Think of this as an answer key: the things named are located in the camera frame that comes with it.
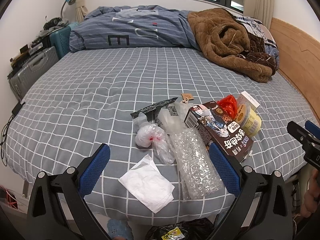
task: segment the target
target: suitcase handle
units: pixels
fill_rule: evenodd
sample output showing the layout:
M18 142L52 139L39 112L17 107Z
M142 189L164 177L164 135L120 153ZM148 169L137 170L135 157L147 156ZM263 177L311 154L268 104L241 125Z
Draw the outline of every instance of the suitcase handle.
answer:
M39 55L37 55L35 58L33 58L28 62L30 70L31 71L39 70L47 60L48 60L48 56L46 56L44 53L40 53Z

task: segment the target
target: black garbage bag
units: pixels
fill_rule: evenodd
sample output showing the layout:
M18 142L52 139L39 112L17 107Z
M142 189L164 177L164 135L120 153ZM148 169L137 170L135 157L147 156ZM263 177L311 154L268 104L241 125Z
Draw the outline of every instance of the black garbage bag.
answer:
M213 224L207 218L182 221L174 225L153 226L146 234L145 240L206 240L213 229Z

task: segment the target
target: blue gripper pad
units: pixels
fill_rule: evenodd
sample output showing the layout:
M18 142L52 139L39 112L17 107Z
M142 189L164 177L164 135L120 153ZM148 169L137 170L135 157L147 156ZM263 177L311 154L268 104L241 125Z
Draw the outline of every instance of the blue gripper pad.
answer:
M318 126L316 126L313 122L310 122L308 120L304 124L304 127L306 128L306 130L312 133L318 140L320 140L320 128Z
M240 178L226 157L214 143L210 145L209 157L222 179L224 186L227 188L227 191L235 195L235 197L238 197L241 191Z
M97 153L96 157L91 161L88 168L80 177L78 192L82 198L92 192L109 160L110 148L108 145L105 145Z

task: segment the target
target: curtain tieback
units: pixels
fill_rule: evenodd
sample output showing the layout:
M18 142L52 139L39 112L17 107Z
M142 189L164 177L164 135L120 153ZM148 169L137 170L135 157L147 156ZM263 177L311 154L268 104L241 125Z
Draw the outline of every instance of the curtain tieback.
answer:
M76 0L76 8L85 6L85 0Z

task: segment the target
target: brown tag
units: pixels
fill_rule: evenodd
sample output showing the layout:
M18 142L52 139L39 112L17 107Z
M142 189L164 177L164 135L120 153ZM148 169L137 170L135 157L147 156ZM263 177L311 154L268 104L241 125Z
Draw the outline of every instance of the brown tag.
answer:
M182 98L183 99L188 99L188 100L192 100L192 99L194 99L193 98L193 96L191 95L191 94L189 94L189 93L184 93L184 94L181 94L182 95Z

